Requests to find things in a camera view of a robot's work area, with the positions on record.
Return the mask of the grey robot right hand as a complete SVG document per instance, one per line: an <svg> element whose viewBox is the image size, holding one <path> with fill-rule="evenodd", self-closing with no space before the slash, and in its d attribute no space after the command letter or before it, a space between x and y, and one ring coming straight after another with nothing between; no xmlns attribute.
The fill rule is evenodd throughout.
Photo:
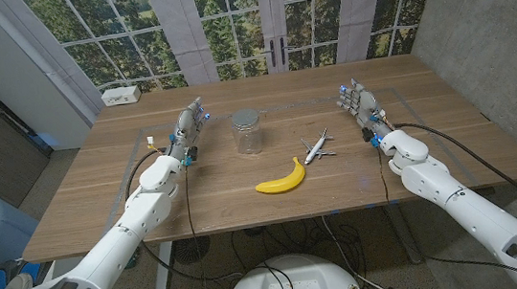
<svg viewBox="0 0 517 289"><path fill-rule="evenodd" d="M372 91L362 83L352 79L351 86L339 88L340 96L337 105L356 119L365 142L380 143L385 136L394 130L388 122L385 110L381 108Z"/></svg>

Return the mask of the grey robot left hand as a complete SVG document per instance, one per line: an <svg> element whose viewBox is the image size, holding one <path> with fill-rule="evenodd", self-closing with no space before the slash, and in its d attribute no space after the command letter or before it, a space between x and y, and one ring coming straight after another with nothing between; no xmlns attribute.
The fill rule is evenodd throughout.
<svg viewBox="0 0 517 289"><path fill-rule="evenodd" d="M166 150L166 155L182 161L188 151L197 146L201 129L210 115L204 112L202 98L197 97L178 116L172 131L173 138Z"/></svg>

